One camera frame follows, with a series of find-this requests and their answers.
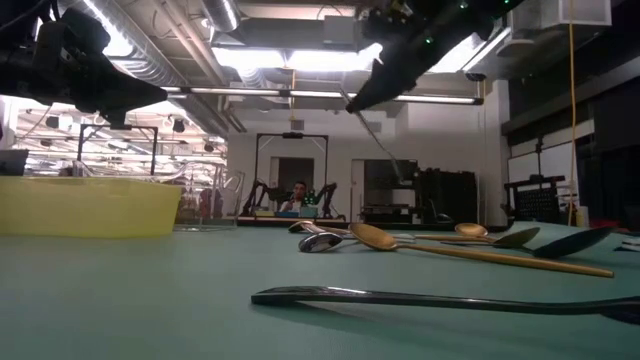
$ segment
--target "man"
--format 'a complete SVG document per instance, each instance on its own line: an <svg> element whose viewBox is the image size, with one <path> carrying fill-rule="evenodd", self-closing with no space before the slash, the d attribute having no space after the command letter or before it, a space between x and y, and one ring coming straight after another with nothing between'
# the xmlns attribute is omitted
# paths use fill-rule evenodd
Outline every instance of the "man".
<svg viewBox="0 0 640 360"><path fill-rule="evenodd" d="M281 212L300 212L300 208L302 207L302 203L304 201L304 195L307 193L307 184L304 181L296 181L296 184L293 187L293 196L291 200L286 201L282 204L280 208Z"/></svg>

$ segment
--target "yellow plastic tub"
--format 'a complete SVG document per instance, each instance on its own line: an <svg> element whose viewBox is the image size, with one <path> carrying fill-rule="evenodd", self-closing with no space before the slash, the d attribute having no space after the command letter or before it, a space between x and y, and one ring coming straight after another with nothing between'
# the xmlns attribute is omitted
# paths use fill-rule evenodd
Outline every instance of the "yellow plastic tub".
<svg viewBox="0 0 640 360"><path fill-rule="evenodd" d="M179 201L179 187L137 180L0 176L0 235L161 236Z"/></svg>

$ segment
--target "wall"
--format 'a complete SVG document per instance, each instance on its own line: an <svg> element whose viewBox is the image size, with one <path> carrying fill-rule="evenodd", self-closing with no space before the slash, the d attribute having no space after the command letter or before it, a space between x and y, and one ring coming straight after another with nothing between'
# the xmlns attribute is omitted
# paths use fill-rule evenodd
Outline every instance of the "wall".
<svg viewBox="0 0 640 360"><path fill-rule="evenodd" d="M12 101L12 98L0 96L0 126L3 134L0 139L0 150L10 149L14 143L18 119L17 108L18 106L15 101Z"/></svg>
<svg viewBox="0 0 640 360"><path fill-rule="evenodd" d="M398 114L396 119L386 119L389 125L393 124L394 137L387 135L391 130L382 136L382 142L398 159L415 159L420 168L440 168L447 171L472 171L481 179L485 178L487 185L487 196L491 197L487 221L492 225L499 225L506 220L501 218L499 204L502 201L501 188L503 168L506 169L505 149L500 136L500 121L506 116L504 109L499 105L498 94L490 94L487 98L487 124L491 128L487 132L487 140L496 142L496 145L485 149L484 136L484 108L472 106L456 105L434 105L434 104L408 104ZM325 114L323 110L317 110L320 114ZM305 113L306 118L312 118L310 111ZM333 204L336 209L350 217L350 183L351 183L351 162L354 159L387 159L387 154L382 151L376 143L367 137L365 130L354 129L359 126L357 120L351 115L341 113L342 117L336 117L331 128L320 128L315 131L305 131L306 133L330 134L329 140L329 165L328 181L337 182ZM372 113L365 114L367 119L380 116ZM245 124L249 122L259 122L259 119L243 119ZM268 123L261 123L262 130L269 127ZM349 129L348 134L341 134L344 126ZM283 129L274 126L272 132L282 132ZM255 134L234 134L229 137L228 165L231 169L244 171L247 174L245 181L245 195L247 196L253 182L253 166L255 151ZM324 182L324 154L311 141L303 140L282 140L275 139L269 143L259 154L258 177L264 180L269 179L269 164L271 157L307 157L314 158L316 164L315 180L316 184Z"/></svg>

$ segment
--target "utensil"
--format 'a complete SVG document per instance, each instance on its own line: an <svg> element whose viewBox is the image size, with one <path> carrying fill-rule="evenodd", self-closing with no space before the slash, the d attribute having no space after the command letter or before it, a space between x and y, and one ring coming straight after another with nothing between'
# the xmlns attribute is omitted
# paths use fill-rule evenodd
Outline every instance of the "utensil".
<svg viewBox="0 0 640 360"><path fill-rule="evenodd" d="M332 232L341 236L352 236L351 232L344 229L336 229L326 226L318 226L310 221L300 221L296 225L295 230L301 229L306 230L311 233L321 234L325 232ZM415 243L416 240L433 240L433 241L449 241L449 242L486 242L491 244L500 244L500 245L520 245L529 242L533 239L540 228L531 228L527 230L518 231L506 236L503 236L499 239L493 238L479 238L475 236L451 236L451 235L409 235L409 234L391 234L396 239L409 240L409 242Z"/></svg>
<svg viewBox="0 0 640 360"><path fill-rule="evenodd" d="M368 247L380 251L395 251L397 249L413 249L419 251L430 252L440 255L448 255L461 257L466 259L482 260L499 264L531 267L536 269L545 269L552 271L562 271L576 274L613 277L613 272L605 269L592 268L587 266L564 264L557 261L542 260L535 258L525 258L520 256L495 254L483 251L458 250L450 248L441 248L435 246L414 245L414 244L398 244L390 234L376 227L366 224L349 225L351 233Z"/></svg>
<svg viewBox="0 0 640 360"><path fill-rule="evenodd" d="M553 241L537 249L530 249L525 246L511 246L511 245L509 245L508 247L510 249L525 252L527 254L531 254L539 258L558 259L563 256L575 254L579 251L582 251L584 249L587 249L599 243L600 241L604 240L607 236L609 236L609 234L611 234L612 231L613 231L613 228L608 228L608 227L581 231L581 232L563 237L562 239ZM495 246L495 245L504 245L504 244L449 243L449 245Z"/></svg>
<svg viewBox="0 0 640 360"><path fill-rule="evenodd" d="M640 296L588 302L535 303L351 290L323 286L278 287L251 296L251 302L258 305L282 306L298 301L422 306L537 315L600 314L618 321L640 325Z"/></svg>
<svg viewBox="0 0 640 360"><path fill-rule="evenodd" d="M309 220L298 221L297 223L289 226L289 232L290 233L299 233L299 232L305 231L305 228L303 226L305 224L312 224L313 225L313 223L311 221L309 221Z"/></svg>
<svg viewBox="0 0 640 360"><path fill-rule="evenodd" d="M489 230L487 230L484 226L479 224L462 223L462 224L456 225L455 229L458 234L462 234L465 236L476 236L478 238L488 239L488 240L493 239L487 236L489 234ZM540 228L532 228L532 229L537 229L537 231L535 232L535 234L533 234L533 236L531 236L531 238L527 239L527 237L525 236L514 236L514 234L522 235L521 233L528 232L528 230L522 230L522 231L512 233L510 235L503 236L499 239L493 239L492 245L501 245L504 247L514 247L514 248L522 247L524 244L533 240L533 238L540 231Z"/></svg>
<svg viewBox="0 0 640 360"><path fill-rule="evenodd" d="M486 237L489 230L479 224L462 223L456 225L456 232L462 235Z"/></svg>
<svg viewBox="0 0 640 360"><path fill-rule="evenodd" d="M323 252L340 244L342 240L342 236L330 232L311 234L300 240L298 249L304 253Z"/></svg>

